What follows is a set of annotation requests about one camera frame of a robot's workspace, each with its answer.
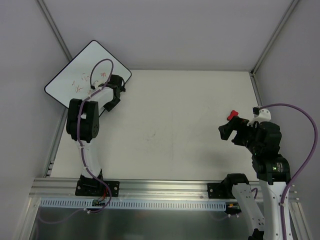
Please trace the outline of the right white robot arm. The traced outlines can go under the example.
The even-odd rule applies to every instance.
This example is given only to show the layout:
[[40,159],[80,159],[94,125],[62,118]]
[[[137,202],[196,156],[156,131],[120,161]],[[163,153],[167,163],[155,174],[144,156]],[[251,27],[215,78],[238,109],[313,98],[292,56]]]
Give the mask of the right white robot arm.
[[251,193],[251,185],[243,173],[230,173],[221,182],[224,194],[235,198],[248,227],[250,240],[291,240],[293,238],[289,213],[288,161],[279,153],[282,134],[280,127],[269,121],[250,123],[234,116],[218,127],[220,138],[228,140],[236,132],[232,143],[243,146],[252,154],[263,197],[263,210]]

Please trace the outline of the left table edge aluminium rail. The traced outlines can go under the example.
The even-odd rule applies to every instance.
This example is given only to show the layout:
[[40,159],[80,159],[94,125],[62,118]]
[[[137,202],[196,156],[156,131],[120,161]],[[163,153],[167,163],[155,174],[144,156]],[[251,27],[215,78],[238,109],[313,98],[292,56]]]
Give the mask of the left table edge aluminium rail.
[[49,153],[48,153],[47,160],[46,160],[46,165],[45,165],[44,170],[43,170],[43,175],[42,176],[44,178],[47,178],[47,177],[51,176],[51,171],[52,171],[55,159],[56,159],[56,155],[57,155],[57,152],[58,152],[58,148],[59,148],[59,145],[60,145],[62,134],[63,134],[63,131],[65,129],[65,124],[66,124],[66,121],[67,121],[67,115],[68,115],[68,109],[64,108],[63,111],[62,111],[61,118],[60,118],[60,120],[58,122],[57,129],[56,129],[56,131],[55,131],[55,133],[53,135],[52,144],[51,144],[51,147],[49,149]]

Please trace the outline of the small green circuit board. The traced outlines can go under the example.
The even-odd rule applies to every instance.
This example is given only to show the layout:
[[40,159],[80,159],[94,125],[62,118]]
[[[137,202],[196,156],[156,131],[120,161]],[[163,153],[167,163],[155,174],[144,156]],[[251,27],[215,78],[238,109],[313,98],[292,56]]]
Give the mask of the small green circuit board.
[[105,199],[94,199],[92,201],[92,206],[93,207],[103,207],[106,204]]

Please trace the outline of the front aluminium rail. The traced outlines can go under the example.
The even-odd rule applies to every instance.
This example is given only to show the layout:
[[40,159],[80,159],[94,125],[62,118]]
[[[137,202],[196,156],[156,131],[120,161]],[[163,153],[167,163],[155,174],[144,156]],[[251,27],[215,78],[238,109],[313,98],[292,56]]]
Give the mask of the front aluminium rail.
[[[75,197],[76,178],[35,178],[29,197],[73,198]],[[119,179],[116,200],[165,200],[165,201],[207,201],[214,189],[208,187],[210,181],[204,180],[142,180]]]

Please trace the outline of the right corner aluminium post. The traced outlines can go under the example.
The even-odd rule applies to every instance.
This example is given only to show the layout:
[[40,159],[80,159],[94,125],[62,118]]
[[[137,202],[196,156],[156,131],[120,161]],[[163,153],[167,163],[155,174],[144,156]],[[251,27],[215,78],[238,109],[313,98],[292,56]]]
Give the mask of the right corner aluminium post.
[[270,52],[271,48],[275,44],[276,40],[278,39],[279,35],[281,34],[283,28],[285,27],[286,23],[290,19],[291,15],[293,14],[294,10],[296,9],[297,5],[300,3],[300,0],[291,0],[288,7],[286,8],[284,14],[280,18],[278,24],[276,25],[274,31],[272,32],[267,44],[262,50],[262,53],[258,57],[254,67],[250,71],[250,74],[254,77],[261,65],[263,64],[265,58],[267,57],[268,53]]

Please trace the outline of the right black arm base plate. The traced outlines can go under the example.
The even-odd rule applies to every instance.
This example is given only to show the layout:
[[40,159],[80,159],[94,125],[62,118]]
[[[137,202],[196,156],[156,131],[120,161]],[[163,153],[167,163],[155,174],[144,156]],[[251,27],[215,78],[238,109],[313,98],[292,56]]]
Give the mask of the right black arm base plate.
[[222,182],[208,183],[207,194],[209,199],[235,199],[230,188]]

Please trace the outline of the white whiteboard black frame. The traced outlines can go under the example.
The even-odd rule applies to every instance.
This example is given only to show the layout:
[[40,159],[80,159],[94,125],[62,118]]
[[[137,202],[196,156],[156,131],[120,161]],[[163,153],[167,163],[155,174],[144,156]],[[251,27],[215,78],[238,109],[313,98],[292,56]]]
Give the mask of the white whiteboard black frame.
[[105,83],[110,74],[126,83],[132,72],[98,41],[92,40],[45,87],[44,91],[68,108],[71,99],[93,94],[91,84]]

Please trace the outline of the red bone-shaped eraser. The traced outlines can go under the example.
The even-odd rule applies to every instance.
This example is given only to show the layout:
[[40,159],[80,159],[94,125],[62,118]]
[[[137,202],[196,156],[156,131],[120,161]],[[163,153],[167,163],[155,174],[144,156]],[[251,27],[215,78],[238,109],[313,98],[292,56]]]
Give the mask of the red bone-shaped eraser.
[[239,115],[239,113],[235,110],[232,110],[229,114],[229,116],[227,117],[228,121],[231,121],[233,117],[237,117]]

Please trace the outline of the corner aluminium post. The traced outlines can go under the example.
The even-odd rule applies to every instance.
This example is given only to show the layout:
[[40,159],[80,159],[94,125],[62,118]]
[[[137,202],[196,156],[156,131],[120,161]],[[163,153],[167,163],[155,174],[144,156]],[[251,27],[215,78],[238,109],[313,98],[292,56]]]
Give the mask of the corner aluminium post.
[[72,55],[63,39],[63,36],[61,35],[61,32],[52,16],[50,13],[50,10],[44,0],[36,0],[35,1],[37,5],[39,6],[46,22],[48,23],[58,45],[60,46],[65,58],[70,62],[72,60]]
[[288,7],[286,8],[284,14],[280,18],[278,24],[276,25],[274,31],[272,32],[267,44],[262,50],[262,53],[258,57],[254,67],[250,71],[250,74],[254,77],[261,65],[263,64],[265,58],[267,57],[268,53],[270,52],[271,48],[275,44],[276,40],[278,39],[279,35],[281,34],[283,28],[285,27],[286,23],[290,19],[291,15],[293,14],[294,10],[296,9],[297,5],[300,3],[300,0],[291,0]]

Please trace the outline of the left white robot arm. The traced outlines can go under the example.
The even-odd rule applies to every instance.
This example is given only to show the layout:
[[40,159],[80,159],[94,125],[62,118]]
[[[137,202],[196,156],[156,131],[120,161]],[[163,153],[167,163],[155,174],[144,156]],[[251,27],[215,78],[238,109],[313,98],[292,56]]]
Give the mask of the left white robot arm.
[[125,80],[119,75],[111,75],[104,82],[95,82],[92,94],[84,99],[73,98],[69,102],[66,132],[79,149],[83,170],[80,183],[94,196],[104,191],[102,168],[97,157],[95,138],[100,130],[100,116],[110,112],[121,101],[125,92]]

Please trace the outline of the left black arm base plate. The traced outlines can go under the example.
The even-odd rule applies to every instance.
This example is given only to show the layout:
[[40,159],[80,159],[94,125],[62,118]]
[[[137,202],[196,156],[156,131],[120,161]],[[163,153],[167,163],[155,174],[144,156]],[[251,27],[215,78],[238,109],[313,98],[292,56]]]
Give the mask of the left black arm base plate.
[[77,181],[75,195],[80,197],[102,197],[104,193],[109,197],[118,197],[120,182],[113,180],[104,180],[104,183],[110,188],[110,192],[107,187],[94,178],[82,177]]

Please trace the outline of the left corner aluminium post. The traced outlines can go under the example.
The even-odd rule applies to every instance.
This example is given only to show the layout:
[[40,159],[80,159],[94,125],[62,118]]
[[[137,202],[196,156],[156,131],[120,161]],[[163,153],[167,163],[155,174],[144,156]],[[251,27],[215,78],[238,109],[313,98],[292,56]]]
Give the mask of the left corner aluminium post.
[[63,36],[61,35],[61,32],[52,16],[50,13],[50,10],[44,0],[36,0],[35,1],[37,5],[39,6],[46,22],[48,23],[58,45],[60,46],[65,58],[70,62],[72,60],[72,55],[63,39]]

